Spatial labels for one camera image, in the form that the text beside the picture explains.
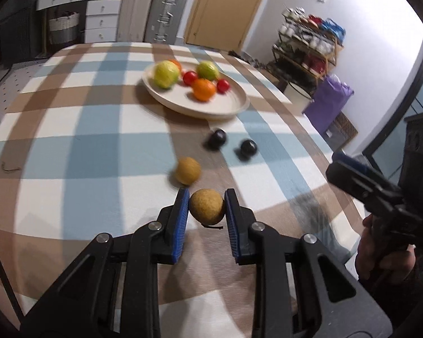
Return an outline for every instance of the person's hand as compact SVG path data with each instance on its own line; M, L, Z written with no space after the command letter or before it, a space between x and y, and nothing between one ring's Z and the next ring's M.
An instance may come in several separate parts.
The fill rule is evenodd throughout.
M372 214L362 221L365 229L362 232L355 258L355 269L360 279L369 279L370 272L376 263L374 259L375 244L370 235L372 221ZM415 246L409 245L407 250L393 252L385 256L379 263L380 269L392 271L390 276L390 282L392 284L400 284L413 270L415 265L414 249Z

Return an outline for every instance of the orange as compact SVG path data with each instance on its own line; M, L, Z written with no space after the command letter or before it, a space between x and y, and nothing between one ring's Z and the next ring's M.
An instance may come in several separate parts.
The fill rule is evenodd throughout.
M191 88L193 89L194 97L201 102L210 100L212 96L216 94L215 84L206 79L195 80Z
M168 61L171 61L172 63L174 63L179 68L179 71L182 72L182 65L180 64L179 61L177 60L168 60Z

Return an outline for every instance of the wooden door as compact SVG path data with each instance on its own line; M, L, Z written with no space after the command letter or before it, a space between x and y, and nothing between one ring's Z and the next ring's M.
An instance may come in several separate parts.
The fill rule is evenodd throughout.
M260 0L199 0L186 42L225 51L237 50Z

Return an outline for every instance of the purple bag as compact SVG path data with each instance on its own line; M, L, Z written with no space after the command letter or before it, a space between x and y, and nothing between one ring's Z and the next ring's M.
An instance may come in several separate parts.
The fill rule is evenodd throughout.
M354 90L341 83L337 76L328 75L319 84L314 94L314 100L303 113L318 133L323 134L353 94Z

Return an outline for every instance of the wicker basket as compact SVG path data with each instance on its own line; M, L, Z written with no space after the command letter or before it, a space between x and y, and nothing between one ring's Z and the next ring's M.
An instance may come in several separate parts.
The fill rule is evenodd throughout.
M73 12L69 16L50 19L50 43L53 45L61 45L76 40L78 36L79 16L80 14Z

